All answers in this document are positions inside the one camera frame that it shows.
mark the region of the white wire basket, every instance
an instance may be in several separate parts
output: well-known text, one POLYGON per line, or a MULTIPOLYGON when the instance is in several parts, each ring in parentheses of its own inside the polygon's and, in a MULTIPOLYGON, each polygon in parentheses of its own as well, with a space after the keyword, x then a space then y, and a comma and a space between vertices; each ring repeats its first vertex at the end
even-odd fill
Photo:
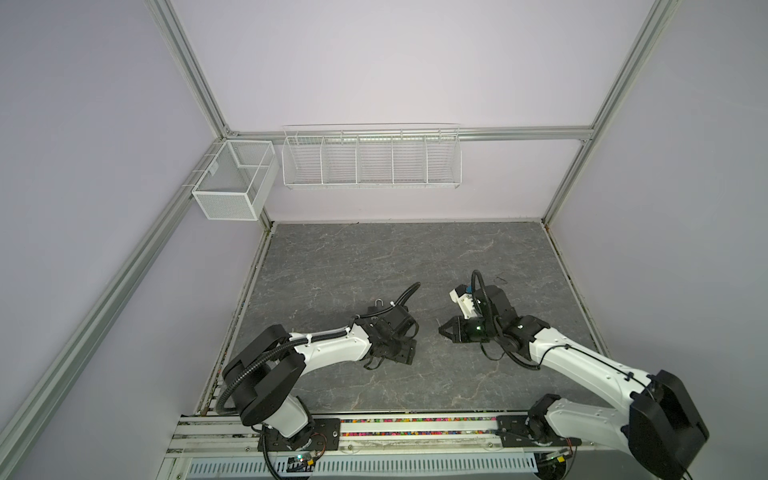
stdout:
POLYGON ((291 131, 283 146, 283 182, 290 188, 458 187, 458 126, 291 131))
POLYGON ((258 220, 279 169, 271 141, 226 140, 192 194, 211 220, 258 220))

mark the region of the wire basket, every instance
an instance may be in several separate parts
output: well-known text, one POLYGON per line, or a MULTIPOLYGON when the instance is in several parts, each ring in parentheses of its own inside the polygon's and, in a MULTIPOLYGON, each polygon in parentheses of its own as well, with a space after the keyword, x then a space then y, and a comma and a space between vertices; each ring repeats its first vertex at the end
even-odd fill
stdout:
POLYGON ((227 140, 192 194, 211 220, 258 220, 279 169, 271 141, 227 140))
POLYGON ((458 187, 462 182, 455 125, 287 132, 283 182, 290 188, 458 187))

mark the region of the gray tabletop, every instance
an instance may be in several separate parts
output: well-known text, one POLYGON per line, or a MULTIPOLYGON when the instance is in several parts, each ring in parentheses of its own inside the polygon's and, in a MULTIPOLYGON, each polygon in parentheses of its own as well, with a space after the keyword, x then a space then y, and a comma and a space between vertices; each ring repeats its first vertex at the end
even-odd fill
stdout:
MULTIPOLYGON (((345 362, 303 376, 293 390, 315 412, 527 410, 545 393, 604 405, 563 375, 485 358, 479 344, 453 344, 438 326, 460 314, 449 291, 474 269, 534 315, 594 348, 571 290, 538 223, 279 225, 235 342, 237 354, 267 326, 316 332, 346 325, 376 299, 408 301, 420 324, 412 365, 375 371, 345 362)), ((501 350, 490 345, 488 353, 501 350)))

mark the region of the divided wire basket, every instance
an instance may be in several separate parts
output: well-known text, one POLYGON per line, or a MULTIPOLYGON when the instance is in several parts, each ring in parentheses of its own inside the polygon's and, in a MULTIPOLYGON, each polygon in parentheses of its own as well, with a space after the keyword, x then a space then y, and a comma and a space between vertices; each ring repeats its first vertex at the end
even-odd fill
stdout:
POLYGON ((333 133, 296 127, 285 127, 283 181, 289 188, 458 187, 462 182, 457 125, 386 125, 384 130, 368 125, 333 133))
POLYGON ((258 220, 279 169, 271 141, 226 140, 192 194, 211 220, 258 220))

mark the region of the robotic arm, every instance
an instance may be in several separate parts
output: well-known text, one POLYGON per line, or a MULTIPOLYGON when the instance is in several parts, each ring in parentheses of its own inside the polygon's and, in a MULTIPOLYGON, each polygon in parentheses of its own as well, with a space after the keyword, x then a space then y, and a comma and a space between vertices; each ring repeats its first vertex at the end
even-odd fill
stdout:
POLYGON ((227 387, 217 400, 217 413, 239 415, 245 426, 263 423, 277 430, 277 440, 289 450, 306 446, 317 425, 301 400, 290 395, 296 381, 338 362, 368 359, 363 367, 369 370, 384 359, 411 365, 419 324, 406 302, 420 286, 414 283, 386 308, 383 303, 369 307, 342 328, 305 334, 270 326, 222 371, 227 387), (371 367, 374 359, 378 363, 371 367), (233 409, 225 408, 230 397, 233 409))
POLYGON ((633 369, 579 345, 541 319, 519 317, 504 292, 486 286, 477 270, 472 283, 450 293, 463 315, 440 327, 443 336, 453 343, 494 340, 517 364, 557 370, 613 407, 582 405, 547 394, 528 411, 531 439, 542 445, 558 438, 584 439, 634 456, 663 480, 683 476, 709 431, 676 376, 664 370, 651 375, 633 369))

